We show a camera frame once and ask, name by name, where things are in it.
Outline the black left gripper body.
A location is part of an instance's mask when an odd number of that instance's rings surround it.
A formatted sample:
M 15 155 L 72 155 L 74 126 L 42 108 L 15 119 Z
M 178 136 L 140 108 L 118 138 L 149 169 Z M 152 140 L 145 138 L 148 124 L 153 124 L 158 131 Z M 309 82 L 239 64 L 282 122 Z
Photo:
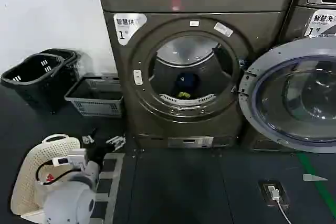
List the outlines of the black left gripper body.
M 103 160 L 106 154 L 112 152 L 112 145 L 94 145 L 89 148 L 89 161 L 93 161 L 99 165 L 100 168 L 103 167 Z

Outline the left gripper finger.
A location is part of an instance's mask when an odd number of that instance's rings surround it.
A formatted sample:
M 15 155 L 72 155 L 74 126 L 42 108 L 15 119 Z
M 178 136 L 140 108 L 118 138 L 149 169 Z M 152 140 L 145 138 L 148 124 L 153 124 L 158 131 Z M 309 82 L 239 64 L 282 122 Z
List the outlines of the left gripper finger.
M 81 137 L 83 145 L 92 145 L 95 143 L 94 137 L 97 129 L 94 128 L 90 133 Z
M 126 143 L 125 136 L 115 136 L 106 141 L 104 149 L 108 153 L 112 153 L 118 151 L 119 149 L 123 148 Z

